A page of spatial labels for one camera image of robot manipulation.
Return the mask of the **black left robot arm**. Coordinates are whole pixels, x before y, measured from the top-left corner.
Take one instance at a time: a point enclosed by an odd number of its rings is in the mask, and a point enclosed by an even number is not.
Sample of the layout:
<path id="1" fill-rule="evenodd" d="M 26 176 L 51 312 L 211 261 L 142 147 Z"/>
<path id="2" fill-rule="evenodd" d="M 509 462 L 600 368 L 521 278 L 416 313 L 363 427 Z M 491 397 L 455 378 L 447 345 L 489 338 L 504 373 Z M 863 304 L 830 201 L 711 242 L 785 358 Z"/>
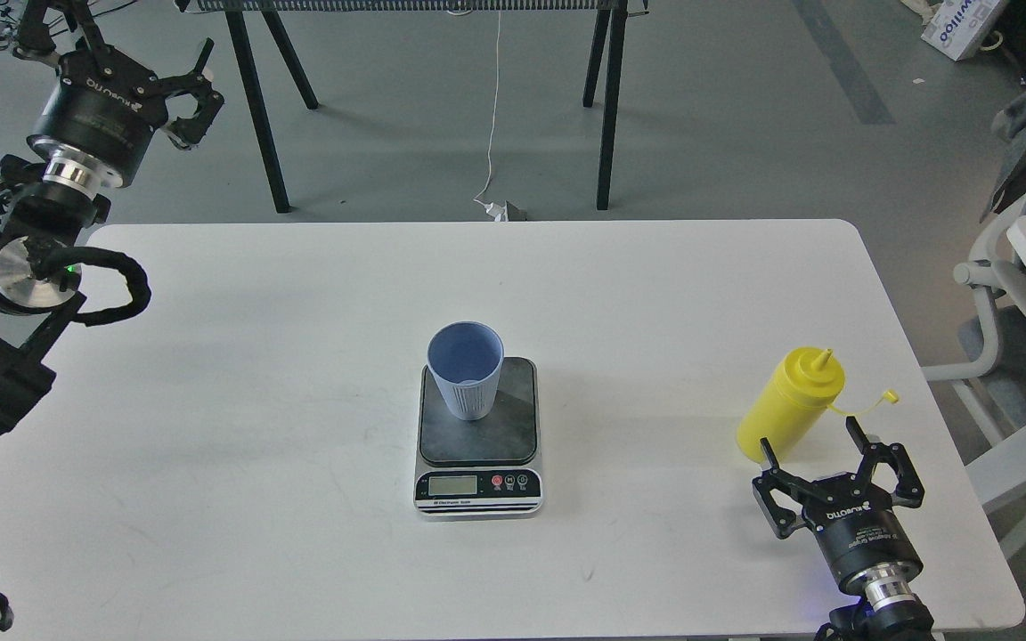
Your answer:
<path id="1" fill-rule="evenodd" d="M 224 105 L 208 72 L 162 76 L 103 37 L 89 1 L 28 1 L 0 47 L 54 72 L 54 89 L 28 136 L 34 158 L 0 154 L 0 435 L 49 393 L 44 357 L 72 324 L 130 320 L 151 289 L 137 261 L 82 247 L 109 219 L 106 190 L 126 188 L 155 134 L 196 149 Z"/>

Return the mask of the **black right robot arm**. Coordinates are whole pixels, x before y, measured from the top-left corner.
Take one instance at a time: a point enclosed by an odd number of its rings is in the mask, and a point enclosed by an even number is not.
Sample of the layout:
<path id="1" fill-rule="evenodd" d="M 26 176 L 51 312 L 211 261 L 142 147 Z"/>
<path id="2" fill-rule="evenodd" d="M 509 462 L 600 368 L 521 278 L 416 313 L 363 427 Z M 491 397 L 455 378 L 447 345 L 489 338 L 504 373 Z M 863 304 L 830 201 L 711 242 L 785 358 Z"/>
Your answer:
<path id="1" fill-rule="evenodd" d="M 781 469 L 770 439 L 767 467 L 754 495 L 779 540 L 810 529 L 837 588 L 858 601 L 832 610 L 818 640 L 928 640 L 935 624 L 909 587 L 923 560 L 901 528 L 895 507 L 917 508 L 925 490 L 901 443 L 871 441 L 859 420 L 844 420 L 858 447 L 858 470 L 805 480 Z"/>

